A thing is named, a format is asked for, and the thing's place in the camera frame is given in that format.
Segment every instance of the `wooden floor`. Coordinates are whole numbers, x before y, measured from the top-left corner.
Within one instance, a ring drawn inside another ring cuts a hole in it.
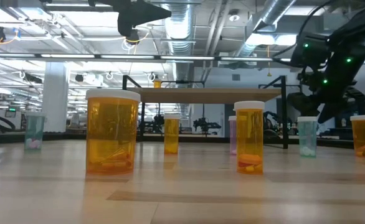
[[[264,176],[238,174],[228,144],[138,143],[134,173],[85,176],[85,141],[41,152],[0,145],[0,224],[365,224],[365,161],[349,149],[265,147]]]

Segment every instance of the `silver duct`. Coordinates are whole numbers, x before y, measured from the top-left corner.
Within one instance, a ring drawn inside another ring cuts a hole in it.
[[[162,4],[162,8],[171,11],[171,17],[164,20],[167,38],[178,40],[169,42],[172,55],[191,55],[192,43],[184,42],[192,34],[192,6],[190,4]],[[175,80],[192,80],[191,63],[173,63],[173,77]]]
[[[249,23],[254,24],[251,26],[251,30],[246,30],[247,38],[252,35],[253,31],[262,29],[267,26],[272,26],[277,23],[281,17],[288,11],[290,6],[295,3],[296,0],[267,0],[264,4],[264,9],[261,12],[261,16],[257,21],[254,21],[254,17],[251,16]],[[239,50],[236,51],[236,57],[249,57],[255,50],[256,45],[249,45],[243,43]]]

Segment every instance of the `ceiling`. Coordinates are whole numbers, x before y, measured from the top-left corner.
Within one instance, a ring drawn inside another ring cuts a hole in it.
[[[165,22],[153,21],[137,27],[141,39],[140,43],[134,47],[128,45],[123,36],[118,33],[117,19],[118,13],[112,12],[108,6],[99,5],[97,8],[87,6],[86,1],[57,1],[52,4],[41,4],[39,0],[28,0],[25,3],[19,0],[19,7],[0,7],[0,26],[4,27],[6,34],[5,43],[0,44],[0,52],[4,53],[32,53],[32,54],[139,54],[139,55],[169,55],[170,36],[181,32],[179,26],[165,27]],[[26,2],[32,2],[31,6],[24,7]],[[155,5],[160,5],[163,1],[151,1]],[[192,8],[192,34],[189,38],[179,40],[181,42],[192,43],[191,55],[207,55],[207,42],[215,45],[214,54],[233,55],[236,50],[247,40],[245,29],[248,20],[252,15],[262,13],[265,1],[258,0],[236,0],[223,1],[221,10],[216,15],[215,9],[220,4],[218,0],[169,0],[175,4],[188,3]],[[262,35],[269,35],[277,39],[283,35],[297,34],[302,22],[310,11],[324,1],[297,0],[288,9],[285,15],[277,23],[277,28],[273,32],[262,32]],[[325,7],[315,14],[308,24],[307,29],[311,32],[328,34],[336,27],[347,22],[347,14],[343,15],[347,8],[355,11],[365,6],[365,1],[337,1],[338,3]],[[239,20],[230,21],[227,19],[222,23],[224,11],[237,9]],[[217,25],[212,38],[208,38],[211,31],[211,24],[216,20]],[[220,36],[216,36],[217,28],[220,29]],[[289,44],[261,45],[254,50],[258,57],[268,57],[269,55],[284,49]],[[289,57],[291,52],[287,52],[282,57]],[[22,87],[32,85],[24,81],[24,73],[36,76],[44,80],[45,61],[40,60],[4,60],[0,58],[0,85],[14,85],[7,88],[0,88],[0,107],[7,105],[22,105],[23,110],[40,110],[42,98],[42,86],[35,88]],[[121,76],[130,75],[141,86],[153,86],[152,75],[158,75],[162,80],[175,80],[176,71],[173,70],[174,63],[138,63],[138,62],[66,62],[70,70],[70,91],[69,110],[84,111],[85,89],[83,86],[103,86],[121,87]],[[194,63],[195,69],[193,78],[199,80],[202,77],[202,64]],[[251,70],[267,71],[268,63],[253,64]],[[275,73],[279,65],[271,65]],[[228,81],[217,81],[217,77],[228,68],[220,68],[214,64],[212,67],[211,81],[217,86],[234,86]],[[236,72],[245,74],[247,69],[238,69]],[[262,72],[255,72],[252,77]],[[92,77],[95,82],[76,82],[75,76],[83,75]],[[256,78],[250,78],[250,82],[257,85]],[[165,105],[178,112],[179,105]],[[156,105],[149,106],[149,112],[157,110]]]

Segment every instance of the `pillar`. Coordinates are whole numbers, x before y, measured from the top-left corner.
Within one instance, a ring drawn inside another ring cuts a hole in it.
[[[42,111],[47,117],[45,132],[66,131],[69,71],[63,62],[45,65]]]

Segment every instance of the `white column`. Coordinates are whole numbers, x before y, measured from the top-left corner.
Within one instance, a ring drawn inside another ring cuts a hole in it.
[[[66,63],[45,65],[42,111],[47,117],[45,132],[65,132],[68,107],[69,71]]]

